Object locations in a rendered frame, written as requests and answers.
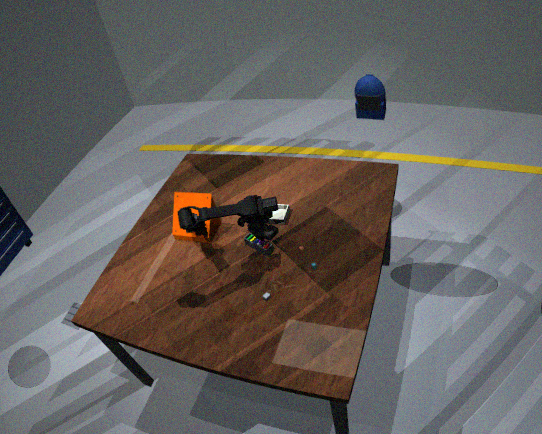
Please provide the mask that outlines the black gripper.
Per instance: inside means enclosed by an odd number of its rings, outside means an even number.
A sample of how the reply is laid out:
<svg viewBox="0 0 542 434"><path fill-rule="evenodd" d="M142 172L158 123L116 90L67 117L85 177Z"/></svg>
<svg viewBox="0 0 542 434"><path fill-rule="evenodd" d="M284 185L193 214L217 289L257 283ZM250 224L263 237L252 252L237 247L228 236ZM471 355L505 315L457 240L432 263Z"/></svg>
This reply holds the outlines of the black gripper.
<svg viewBox="0 0 542 434"><path fill-rule="evenodd" d="M263 215L262 215L263 216ZM237 221L238 225L243 227L244 223L248 223L248 231L251 232L259 240L263 241L264 238L271 240L279 231L278 228L273 225L264 224L266 221L258 216L256 218L240 217Z"/></svg>

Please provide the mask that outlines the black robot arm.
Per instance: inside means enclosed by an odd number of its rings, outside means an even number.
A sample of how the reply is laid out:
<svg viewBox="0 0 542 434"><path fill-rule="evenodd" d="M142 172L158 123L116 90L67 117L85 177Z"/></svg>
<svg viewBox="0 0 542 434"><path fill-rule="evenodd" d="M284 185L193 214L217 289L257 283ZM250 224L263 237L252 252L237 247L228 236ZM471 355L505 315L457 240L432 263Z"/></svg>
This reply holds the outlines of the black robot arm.
<svg viewBox="0 0 542 434"><path fill-rule="evenodd" d="M198 210L199 216L192 213L192 209ZM213 218L238 215L247 218L262 218L269 222L268 219L273 217L273 211L278 211L277 198L270 197L261 199L261 196L251 195L246 196L243 200L236 204L223 205L217 207L196 207L186 206L177 210L179 228L186 230L186 234L198 232L197 230L205 230L205 221Z"/></svg>

